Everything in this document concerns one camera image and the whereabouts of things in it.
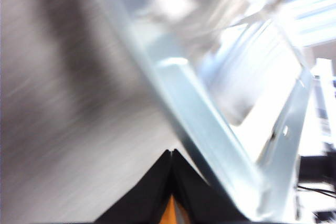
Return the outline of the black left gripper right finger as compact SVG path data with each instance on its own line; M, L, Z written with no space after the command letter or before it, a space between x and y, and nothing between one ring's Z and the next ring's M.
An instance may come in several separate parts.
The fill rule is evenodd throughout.
M190 223L248 222L226 193L219 193L178 150L172 152L172 192Z

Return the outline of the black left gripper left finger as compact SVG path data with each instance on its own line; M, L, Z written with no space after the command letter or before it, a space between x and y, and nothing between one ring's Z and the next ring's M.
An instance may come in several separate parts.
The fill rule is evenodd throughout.
M166 150L95 223L159 223L170 196L171 167L171 152Z

